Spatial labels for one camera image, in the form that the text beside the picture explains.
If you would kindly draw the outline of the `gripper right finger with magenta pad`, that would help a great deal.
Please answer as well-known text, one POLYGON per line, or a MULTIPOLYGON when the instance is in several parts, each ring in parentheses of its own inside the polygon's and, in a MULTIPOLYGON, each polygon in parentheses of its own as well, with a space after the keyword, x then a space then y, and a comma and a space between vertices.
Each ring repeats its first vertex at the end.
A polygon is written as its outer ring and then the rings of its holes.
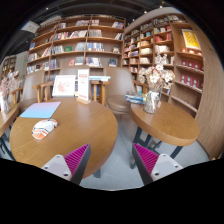
POLYGON ((169 155, 158 155, 138 144, 133 144, 132 153, 144 185, 182 169, 169 155))

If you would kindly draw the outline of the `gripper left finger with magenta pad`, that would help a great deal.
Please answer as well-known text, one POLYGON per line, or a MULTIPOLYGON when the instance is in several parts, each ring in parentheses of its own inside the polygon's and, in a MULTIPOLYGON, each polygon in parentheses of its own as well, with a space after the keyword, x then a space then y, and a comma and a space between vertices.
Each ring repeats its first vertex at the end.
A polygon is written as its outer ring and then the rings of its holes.
POLYGON ((55 155, 42 169, 77 185, 80 184, 89 157, 91 146, 86 144, 67 155, 55 155))

